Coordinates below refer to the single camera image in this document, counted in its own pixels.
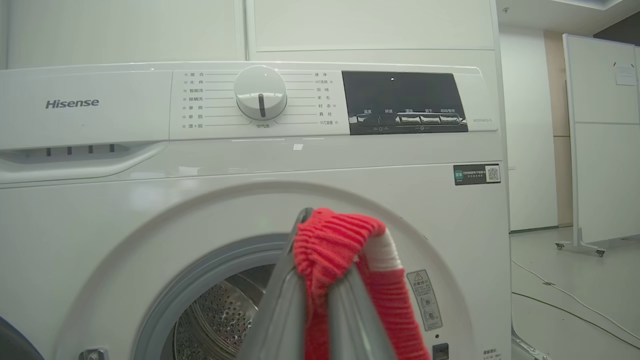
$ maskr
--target stainless steel drum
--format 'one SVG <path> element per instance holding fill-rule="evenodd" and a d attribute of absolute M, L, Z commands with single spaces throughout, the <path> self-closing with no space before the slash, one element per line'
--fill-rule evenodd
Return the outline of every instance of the stainless steel drum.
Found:
<path fill-rule="evenodd" d="M 175 360 L 234 359 L 267 288 L 273 265 L 228 277 L 200 295 L 173 328 Z"/>

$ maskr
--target whiteboard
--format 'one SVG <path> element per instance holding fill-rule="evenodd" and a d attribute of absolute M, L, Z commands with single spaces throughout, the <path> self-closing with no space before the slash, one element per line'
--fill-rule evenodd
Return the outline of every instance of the whiteboard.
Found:
<path fill-rule="evenodd" d="M 636 66 L 633 45 L 565 34 L 572 146 L 574 244 L 640 234 L 637 78 L 619 85 L 616 66 Z"/>

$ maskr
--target button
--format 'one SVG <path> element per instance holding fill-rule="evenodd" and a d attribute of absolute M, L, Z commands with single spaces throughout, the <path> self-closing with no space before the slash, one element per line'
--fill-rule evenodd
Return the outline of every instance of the button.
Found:
<path fill-rule="evenodd" d="M 449 344 L 433 345 L 431 353 L 433 360 L 449 360 Z"/>
<path fill-rule="evenodd" d="M 438 114 L 424 113 L 420 115 L 423 124 L 438 125 L 440 124 L 440 116 Z"/>
<path fill-rule="evenodd" d="M 377 115 L 373 114 L 360 114 L 358 117 L 359 126 L 379 126 L 380 119 Z"/>
<path fill-rule="evenodd" d="M 441 114 L 440 123 L 443 125 L 457 125 L 460 123 L 458 114 Z"/>
<path fill-rule="evenodd" d="M 398 113 L 400 116 L 400 125 L 420 125 L 420 114 L 417 113 Z"/>
<path fill-rule="evenodd" d="M 287 105 L 287 89 L 280 74 L 267 66 L 248 67 L 234 83 L 236 103 L 240 110 L 255 120 L 273 119 Z"/>
<path fill-rule="evenodd" d="M 396 126 L 400 124 L 400 117 L 396 114 L 380 115 L 380 125 Z"/>

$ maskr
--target sock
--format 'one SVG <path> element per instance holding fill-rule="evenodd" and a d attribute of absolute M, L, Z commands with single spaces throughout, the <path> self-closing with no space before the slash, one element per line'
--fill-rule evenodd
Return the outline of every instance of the sock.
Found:
<path fill-rule="evenodd" d="M 354 261 L 398 360 L 430 360 L 413 315 L 404 268 L 385 224 L 319 208 L 298 225 L 293 250 L 307 285 L 306 360 L 329 358 L 328 288 Z"/>

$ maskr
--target hisense logo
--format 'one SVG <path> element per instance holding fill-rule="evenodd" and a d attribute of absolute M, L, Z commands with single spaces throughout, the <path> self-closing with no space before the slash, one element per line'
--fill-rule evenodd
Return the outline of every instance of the hisense logo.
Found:
<path fill-rule="evenodd" d="M 98 100 L 78 100 L 78 101 L 60 101 L 50 100 L 47 101 L 45 109 L 57 109 L 57 108 L 79 108 L 81 106 L 98 106 L 100 101 Z"/>

